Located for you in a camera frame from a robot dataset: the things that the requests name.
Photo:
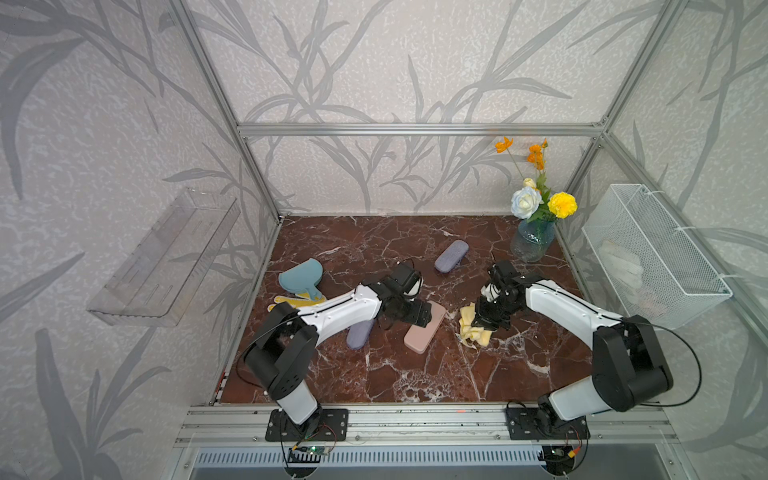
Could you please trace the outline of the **pink eyeglass case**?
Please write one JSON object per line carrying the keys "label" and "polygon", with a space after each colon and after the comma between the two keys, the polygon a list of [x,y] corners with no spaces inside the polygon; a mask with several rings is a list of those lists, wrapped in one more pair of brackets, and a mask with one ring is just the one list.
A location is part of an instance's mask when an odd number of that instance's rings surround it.
{"label": "pink eyeglass case", "polygon": [[425,327],[412,325],[404,337],[404,345],[418,354],[426,352],[446,314],[446,309],[442,305],[434,301],[429,301],[429,305],[431,319],[427,325]]}

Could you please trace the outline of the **yellow microfiber cloth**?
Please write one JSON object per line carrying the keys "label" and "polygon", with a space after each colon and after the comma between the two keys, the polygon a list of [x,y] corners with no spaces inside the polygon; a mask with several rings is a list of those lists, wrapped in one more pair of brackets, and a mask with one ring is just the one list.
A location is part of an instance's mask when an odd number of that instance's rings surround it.
{"label": "yellow microfiber cloth", "polygon": [[473,349],[487,347],[492,332],[480,326],[474,326],[473,321],[476,317],[476,308],[474,303],[462,307],[459,319],[459,340],[466,347]]}

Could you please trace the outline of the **blue-grey fabric eyeglass case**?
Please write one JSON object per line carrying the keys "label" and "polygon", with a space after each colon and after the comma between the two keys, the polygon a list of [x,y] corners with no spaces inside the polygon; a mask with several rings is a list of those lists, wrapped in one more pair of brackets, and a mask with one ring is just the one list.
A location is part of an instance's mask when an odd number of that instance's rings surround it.
{"label": "blue-grey fabric eyeglass case", "polygon": [[347,347],[353,351],[362,349],[368,342],[370,333],[375,324],[375,320],[367,320],[352,325],[349,328],[346,338]]}

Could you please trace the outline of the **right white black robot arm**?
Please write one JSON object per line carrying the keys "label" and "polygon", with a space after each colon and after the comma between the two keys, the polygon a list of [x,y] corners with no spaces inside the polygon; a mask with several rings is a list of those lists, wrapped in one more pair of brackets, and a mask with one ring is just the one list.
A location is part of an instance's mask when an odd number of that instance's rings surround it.
{"label": "right white black robot arm", "polygon": [[673,387],[655,329],[644,318],[603,310],[552,280],[518,272],[507,260],[491,265],[488,274],[475,304],[475,325],[508,329],[514,314],[530,310],[569,331],[592,353],[590,376],[540,397],[541,423],[559,426],[593,413],[626,412]]}

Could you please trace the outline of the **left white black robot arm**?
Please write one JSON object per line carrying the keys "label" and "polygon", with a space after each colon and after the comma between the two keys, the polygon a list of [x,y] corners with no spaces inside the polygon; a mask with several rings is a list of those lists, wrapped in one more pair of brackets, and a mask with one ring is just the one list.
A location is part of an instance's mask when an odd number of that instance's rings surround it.
{"label": "left white black robot arm", "polygon": [[315,351],[324,341],[385,314],[418,327],[431,321],[431,307],[418,298],[421,273],[401,262],[391,273],[366,280],[351,291],[319,304],[295,308],[277,304],[242,355],[243,363],[267,395],[296,427],[314,429],[322,407],[306,382]]}

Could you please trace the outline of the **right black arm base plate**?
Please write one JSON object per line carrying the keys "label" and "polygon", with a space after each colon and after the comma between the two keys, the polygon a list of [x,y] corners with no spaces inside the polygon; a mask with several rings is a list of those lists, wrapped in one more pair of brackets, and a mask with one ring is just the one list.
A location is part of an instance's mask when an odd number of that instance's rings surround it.
{"label": "right black arm base plate", "polygon": [[548,405],[527,406],[509,401],[504,410],[511,440],[586,441],[591,437],[586,418],[563,420]]}

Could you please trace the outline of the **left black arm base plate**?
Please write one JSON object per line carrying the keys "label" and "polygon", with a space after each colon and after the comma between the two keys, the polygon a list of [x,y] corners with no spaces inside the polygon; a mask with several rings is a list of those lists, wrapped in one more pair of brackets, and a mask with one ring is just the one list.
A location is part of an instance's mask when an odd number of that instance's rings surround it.
{"label": "left black arm base plate", "polygon": [[303,423],[294,423],[282,410],[270,413],[265,433],[267,442],[344,441],[349,426],[349,410],[320,408]]}

